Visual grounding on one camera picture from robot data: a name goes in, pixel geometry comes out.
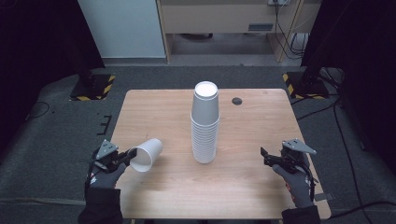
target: black cable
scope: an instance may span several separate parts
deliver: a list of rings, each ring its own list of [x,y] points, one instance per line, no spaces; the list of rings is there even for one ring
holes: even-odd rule
[[[303,45],[302,45],[302,47],[300,49],[296,49],[294,47],[294,42],[296,42],[298,44],[298,41],[297,41],[296,37],[297,37],[297,34],[294,34],[293,38],[291,39],[290,50],[291,50],[291,52],[293,54],[303,57],[304,56],[304,46],[305,46],[306,34],[304,34]]]
[[[36,118],[40,118],[41,116],[43,116],[43,115],[45,115],[45,114],[47,114],[47,112],[49,112],[49,110],[50,110],[50,105],[49,104],[47,104],[46,102],[41,102],[41,101],[39,101],[39,102],[36,102],[35,103],[36,105],[37,104],[43,104],[43,105],[46,105],[47,106],[47,109],[46,109],[46,111],[44,111],[43,113],[41,113],[41,114],[39,114],[39,115],[36,115],[36,116],[30,116],[30,114],[26,117],[26,120],[28,120],[28,119],[36,119]]]
[[[337,102],[338,102],[339,100],[340,100],[340,97],[338,97],[338,99],[337,99],[334,103],[332,103],[332,104],[330,104],[330,105],[328,105],[328,106],[326,106],[326,107],[324,107],[324,108],[322,108],[322,109],[320,109],[320,110],[311,112],[311,113],[306,114],[306,115],[304,115],[304,116],[302,116],[302,117],[300,117],[300,118],[297,118],[297,120],[305,119],[305,118],[307,118],[307,117],[309,117],[309,116],[312,116],[312,115],[314,115],[314,114],[317,114],[317,113],[319,113],[319,112],[322,112],[322,111],[325,111],[325,110],[327,110],[327,109],[329,109],[329,108],[332,108],[334,105],[337,104]]]
[[[311,170],[309,169],[309,167],[306,164],[304,164],[302,162],[301,167],[303,168],[303,170],[305,171],[305,173],[308,176],[308,179],[309,179],[309,198],[311,199],[311,202],[313,202],[314,199],[315,199],[315,185],[316,185],[315,184],[315,178],[312,175]]]
[[[352,159],[350,158],[349,150],[348,150],[348,148],[347,148],[346,139],[345,139],[345,137],[344,137],[343,131],[342,131],[342,129],[341,129],[340,122],[339,122],[338,117],[337,117],[336,104],[333,104],[332,111],[333,111],[333,113],[334,113],[335,122],[336,122],[336,124],[337,124],[338,131],[339,131],[340,134],[341,134],[341,139],[343,140],[344,148],[345,148],[345,150],[346,150],[346,155],[347,155],[347,158],[348,158],[348,161],[349,161],[350,170],[351,170],[351,172],[352,172],[353,183],[354,183],[354,185],[355,185],[355,190],[356,190],[356,194],[357,194],[357,196],[358,196],[359,205],[360,205],[360,206],[363,206],[363,203],[362,203],[362,201],[361,201],[361,192],[359,191],[358,182],[357,182],[357,180],[356,180],[355,168],[353,167]],[[369,221],[369,223],[370,223],[370,224],[373,224],[372,220],[367,216],[366,211],[364,210],[364,207],[361,209],[361,211],[363,212],[364,216],[367,218],[367,220]]]
[[[321,68],[320,72],[323,71],[327,77],[324,77],[321,73],[319,73],[319,77],[322,78],[323,80],[327,81],[329,84],[331,84],[337,91],[341,88],[341,83],[343,82],[343,78],[341,78],[341,82],[337,82],[335,78],[330,74],[329,69],[326,68]]]
[[[371,206],[375,206],[375,205],[380,205],[380,204],[389,204],[389,205],[396,206],[396,203],[383,202],[383,201],[378,201],[378,202],[373,202],[373,203],[366,203],[366,204],[364,204],[364,205],[362,205],[362,206],[358,206],[358,207],[353,208],[353,209],[351,209],[351,210],[349,210],[349,211],[346,211],[346,212],[343,212],[343,213],[340,213],[340,214],[331,216],[331,217],[329,217],[329,219],[338,218],[338,217],[343,217],[343,216],[352,214],[352,213],[354,213],[354,212],[357,212],[357,211],[359,211],[359,210],[361,210],[361,209],[364,209],[364,208],[367,208],[367,207],[371,207]]]
[[[276,27],[279,26],[280,32],[281,32],[281,34],[283,35],[283,37],[285,38],[285,40],[286,40],[286,45],[288,46],[288,48],[290,49],[290,51],[292,51],[291,48],[290,48],[288,39],[286,38],[285,33],[283,32],[282,27],[281,27],[280,24],[279,24],[279,20],[278,20],[278,13],[279,13],[279,11],[278,11],[278,6],[279,6],[279,3],[277,2],[277,0],[274,0],[274,3],[275,3],[275,14],[276,14],[276,23],[275,23],[275,38],[276,38],[276,41],[277,41],[277,43],[280,45],[280,47],[283,49],[283,52],[285,53],[286,57],[288,57],[289,59],[292,59],[292,60],[301,59],[302,57],[291,58],[291,57],[289,56],[289,54],[286,52],[286,50],[285,50],[285,48],[283,47],[283,45],[280,43],[280,40],[277,38],[277,34],[276,34],[277,28],[276,28]]]
[[[331,96],[331,95],[339,95],[339,94],[338,93],[329,93],[328,95]],[[320,95],[320,94],[310,95],[310,97],[316,97],[316,96],[322,96],[322,95]],[[294,101],[293,103],[290,103],[290,104],[291,105],[295,105],[295,104],[300,103],[301,101],[304,101],[304,100],[307,100],[307,99],[311,99],[311,98],[299,99],[299,100]]]
[[[340,70],[339,68],[336,68],[336,69],[337,69],[337,71],[341,74],[341,82],[343,82],[343,81],[344,81],[344,78],[345,78],[345,76],[346,76],[346,73],[345,73],[344,71]]]

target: stack of white cups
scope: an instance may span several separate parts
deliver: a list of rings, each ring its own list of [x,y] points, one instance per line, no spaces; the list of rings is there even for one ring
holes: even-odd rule
[[[215,159],[218,131],[218,87],[203,81],[195,86],[191,110],[192,154],[196,161],[209,163]]]

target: yellow and black hazard tape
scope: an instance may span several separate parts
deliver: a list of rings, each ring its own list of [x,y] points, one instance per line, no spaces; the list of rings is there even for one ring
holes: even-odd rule
[[[286,86],[289,91],[289,95],[292,99],[326,99],[327,96],[325,94],[299,94],[294,91],[294,88],[291,84],[288,74],[283,74],[283,80],[286,83]]]
[[[110,91],[115,78],[116,78],[116,76],[110,76],[108,78],[108,81],[106,83],[105,88],[103,89],[102,94],[96,95],[96,96],[80,95],[80,96],[72,97],[71,100],[72,101],[104,100],[104,99],[106,99],[108,92]]]

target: cabinet door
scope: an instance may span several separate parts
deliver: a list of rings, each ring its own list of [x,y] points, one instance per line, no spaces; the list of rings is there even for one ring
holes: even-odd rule
[[[164,58],[155,0],[78,0],[102,58]]]

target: tipped over cup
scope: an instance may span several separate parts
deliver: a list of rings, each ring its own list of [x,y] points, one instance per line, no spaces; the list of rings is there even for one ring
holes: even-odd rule
[[[138,172],[146,172],[151,169],[152,164],[157,160],[163,151],[163,143],[157,138],[136,147],[136,156],[131,159],[130,164]]]

